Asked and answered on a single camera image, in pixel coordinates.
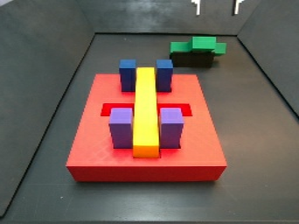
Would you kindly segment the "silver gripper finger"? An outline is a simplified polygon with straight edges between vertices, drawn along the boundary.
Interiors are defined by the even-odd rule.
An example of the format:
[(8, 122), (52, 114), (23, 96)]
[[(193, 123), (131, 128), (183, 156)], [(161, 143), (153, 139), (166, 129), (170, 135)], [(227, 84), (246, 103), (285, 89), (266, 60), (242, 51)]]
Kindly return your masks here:
[(197, 7), (195, 15), (199, 16), (202, 14), (202, 0), (191, 0), (191, 3)]
[(235, 0), (235, 4), (234, 4), (234, 16), (239, 14), (239, 6), (241, 4), (245, 2), (245, 0)]

